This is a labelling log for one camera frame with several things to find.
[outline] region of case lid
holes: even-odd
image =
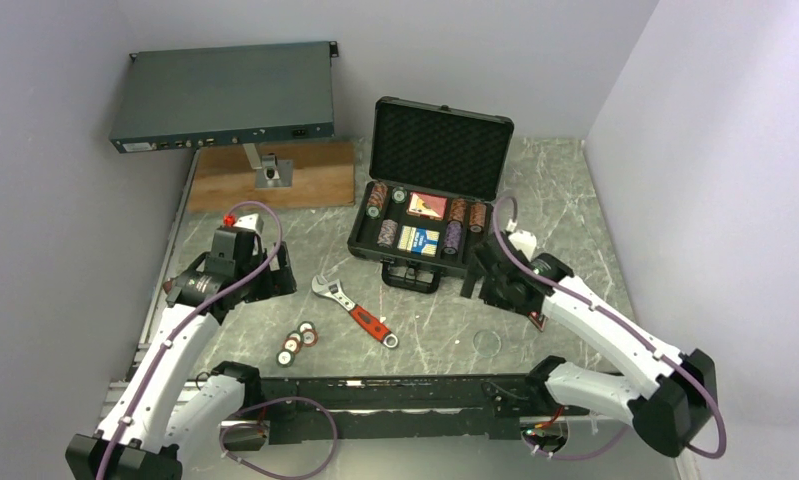
[[[509,118],[384,97],[376,103],[370,176],[492,201],[508,154]]]

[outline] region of marble countertop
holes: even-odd
[[[369,181],[370,147],[369,139],[355,142],[356,203]],[[520,228],[534,232],[540,248],[568,263],[598,295],[632,318],[578,140],[514,139],[499,191],[517,197]],[[444,278],[431,295],[387,287],[381,282],[380,264],[353,258],[346,247],[356,212],[357,206],[279,211],[299,290],[237,307],[193,373],[223,360],[257,366],[264,376],[282,377],[520,373],[548,355],[613,370],[555,322],[540,333],[525,317],[488,307],[475,296],[460,297],[460,279]],[[175,270],[183,270],[210,247],[220,218],[221,214],[185,213],[176,235],[177,257],[170,261]],[[266,221],[263,238],[271,241],[276,235],[273,222]],[[311,278],[317,273],[341,279],[353,301],[384,317],[382,321],[399,337],[399,347],[383,347],[339,305],[311,293]],[[283,340],[305,320],[316,325],[319,342],[302,349],[290,367],[280,367],[275,357]]]

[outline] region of case handle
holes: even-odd
[[[381,281],[389,287],[404,288],[412,292],[419,293],[434,293],[440,287],[440,272],[433,272],[434,277],[430,282],[424,282],[417,279],[417,269],[414,268],[414,275],[408,276],[407,273],[404,277],[393,275],[390,273],[390,264],[388,262],[381,262]]]

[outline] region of white wall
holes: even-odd
[[[120,156],[107,0],[0,2],[0,479],[67,479],[136,347],[188,167]]]
[[[717,362],[703,476],[799,479],[799,1],[662,0],[587,156],[640,322]]]
[[[583,138],[657,0],[119,0],[144,50],[337,40],[338,132],[378,98],[510,116]]]

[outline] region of metal bracket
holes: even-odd
[[[274,153],[261,155],[254,143],[244,143],[249,164],[257,170],[255,188],[285,188],[293,186],[293,160],[279,160]]]

